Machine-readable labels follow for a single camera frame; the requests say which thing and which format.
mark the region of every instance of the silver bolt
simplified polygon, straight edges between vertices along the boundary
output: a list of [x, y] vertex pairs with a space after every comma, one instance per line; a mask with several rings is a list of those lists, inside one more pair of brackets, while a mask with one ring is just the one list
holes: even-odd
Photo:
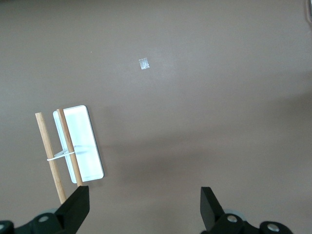
[[228, 221], [230, 221], [232, 223], [236, 223], [237, 222], [237, 218], [234, 215], [229, 215], [228, 216]]
[[268, 229], [270, 229], [273, 232], [279, 232], [278, 226], [276, 226], [275, 224], [272, 224], [272, 223], [268, 224]]
[[40, 223], [42, 223], [42, 222], [47, 221], [48, 219], [49, 219], [48, 216], [42, 216], [38, 221], [39, 221]]

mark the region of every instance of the screw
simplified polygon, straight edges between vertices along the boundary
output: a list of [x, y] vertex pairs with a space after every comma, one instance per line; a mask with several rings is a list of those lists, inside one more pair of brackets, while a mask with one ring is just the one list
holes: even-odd
[[272, 224], [272, 223], [268, 224], [268, 229], [270, 229], [273, 232], [279, 232], [278, 226], [276, 226], [275, 224]]
[[234, 215], [229, 215], [228, 216], [228, 221], [230, 221], [232, 223], [236, 223], [237, 222], [237, 218]]
[[48, 219], [49, 219], [48, 216], [42, 216], [38, 221], [39, 221], [40, 223], [42, 223], [42, 222], [47, 221]]

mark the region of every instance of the small silver square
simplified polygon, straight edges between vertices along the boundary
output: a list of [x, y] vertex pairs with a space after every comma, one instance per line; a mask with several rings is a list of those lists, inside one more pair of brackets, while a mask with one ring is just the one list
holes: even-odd
[[140, 62], [140, 66], [142, 70], [150, 67], [150, 65], [148, 64], [147, 58], [139, 59], [138, 61]]

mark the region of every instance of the wooden stick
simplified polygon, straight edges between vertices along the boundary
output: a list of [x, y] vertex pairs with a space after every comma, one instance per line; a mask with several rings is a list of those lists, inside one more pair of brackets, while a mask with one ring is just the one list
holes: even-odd
[[[62, 125], [62, 129], [63, 129], [63, 132], [64, 132], [64, 136], [65, 136], [68, 152], [72, 153], [72, 152], [75, 151], [75, 149], [74, 149], [74, 146], [73, 146], [72, 138], [70, 137], [70, 133], [69, 133], [69, 130], [68, 130], [68, 126], [67, 126], [67, 122], [66, 122], [66, 118], [65, 118], [65, 114], [64, 114], [63, 109], [58, 109], [58, 117], [59, 117], [60, 123]], [[71, 160], [72, 165], [73, 165], [77, 186], [78, 187], [79, 186], [83, 186], [82, 178], [81, 178], [81, 174], [80, 174], [80, 169], [79, 169], [79, 166], [78, 166], [78, 162], [77, 162], [77, 158], [76, 158], [76, 154], [75, 153], [70, 155], [70, 160]]]
[[[41, 112], [36, 113], [36, 119], [37, 119], [37, 123], [39, 126], [39, 130], [41, 133], [41, 137], [42, 137], [42, 141], [43, 141], [43, 145], [44, 145], [47, 157], [49, 159], [54, 158], [54, 153], [53, 153], [50, 137], [49, 137], [49, 134], [48, 134], [48, 131], [47, 131], [47, 128], [45, 125], [45, 121], [44, 121], [44, 118], [43, 118], [43, 115]], [[54, 183], [55, 183], [55, 186], [57, 188], [59, 201], [61, 204], [63, 204], [66, 201], [66, 195], [65, 195], [65, 191], [63, 189], [61, 179], [59, 177], [58, 166], [54, 160], [49, 161], [49, 164], [50, 164], [52, 176], [54, 179]]]

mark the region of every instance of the wooden rod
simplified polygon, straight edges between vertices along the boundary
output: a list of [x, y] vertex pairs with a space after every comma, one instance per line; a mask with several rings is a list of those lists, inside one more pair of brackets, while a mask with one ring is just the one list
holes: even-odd
[[[65, 136], [68, 152], [72, 153], [72, 152], [75, 151], [75, 149], [74, 149], [74, 146], [73, 146], [72, 138], [70, 137], [70, 133], [69, 133], [69, 130], [68, 130], [68, 126], [67, 126], [67, 122], [66, 122], [66, 118], [65, 118], [65, 114], [64, 114], [63, 109], [58, 109], [58, 117], [59, 117], [60, 123], [62, 125], [62, 129], [63, 129], [63, 132], [64, 132], [64, 136]], [[71, 160], [72, 165], [73, 165], [77, 186], [78, 187], [79, 186], [83, 186], [82, 178], [81, 178], [81, 174], [80, 174], [80, 169], [79, 169], [79, 166], [78, 166], [78, 162], [77, 162], [77, 158], [76, 158], [76, 154], [75, 153], [70, 155], [70, 160]]]
[[[41, 133], [41, 137], [42, 137], [42, 141], [43, 141], [43, 145], [44, 145], [47, 157], [48, 159], [54, 158], [54, 153], [53, 153], [50, 137], [49, 137], [49, 134], [45, 125], [45, 121], [41, 112], [36, 113], [36, 119], [37, 119], [37, 123], [39, 126], [39, 130]], [[59, 177], [58, 166], [54, 160], [49, 161], [49, 164], [50, 164], [53, 180], [57, 188], [59, 201], [61, 204], [63, 204], [66, 201], [66, 195], [63, 189], [62, 181]]]

